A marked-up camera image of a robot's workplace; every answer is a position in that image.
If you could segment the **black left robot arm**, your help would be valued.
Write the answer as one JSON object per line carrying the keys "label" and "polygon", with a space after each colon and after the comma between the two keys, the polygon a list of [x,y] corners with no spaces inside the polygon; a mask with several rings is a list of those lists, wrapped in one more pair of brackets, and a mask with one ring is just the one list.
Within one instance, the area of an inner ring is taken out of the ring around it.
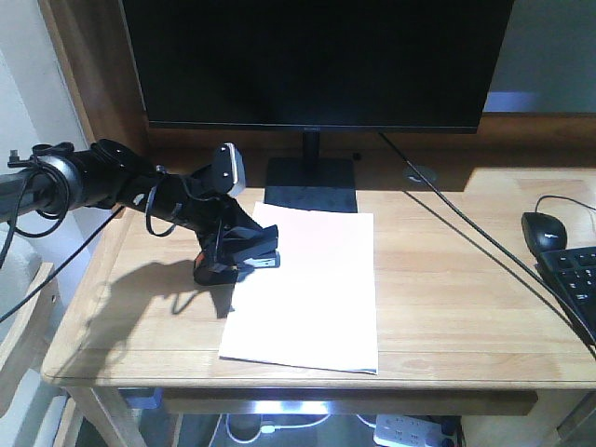
{"label": "black left robot arm", "polygon": [[15,171],[1,177],[1,220],[36,211],[58,221],[82,207],[115,205],[144,213],[171,228],[196,233],[204,253],[202,267],[222,272],[257,256],[258,226],[237,204],[244,187],[240,153],[227,142],[211,163],[191,175],[167,172],[123,144],[102,139],[86,151],[69,142],[38,145],[27,159],[10,158]]}

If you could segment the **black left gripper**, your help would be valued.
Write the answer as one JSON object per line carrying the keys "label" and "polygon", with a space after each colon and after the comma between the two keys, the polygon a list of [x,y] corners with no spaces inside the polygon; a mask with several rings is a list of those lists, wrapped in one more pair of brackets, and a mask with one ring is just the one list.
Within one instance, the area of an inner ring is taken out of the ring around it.
{"label": "black left gripper", "polygon": [[148,189],[144,205],[145,226],[153,236],[168,236],[176,226],[196,232],[200,248],[195,258],[196,275],[225,270],[220,241],[223,234],[253,236],[254,221],[229,195],[208,190],[191,193],[197,180],[189,176],[154,173],[143,176]]}

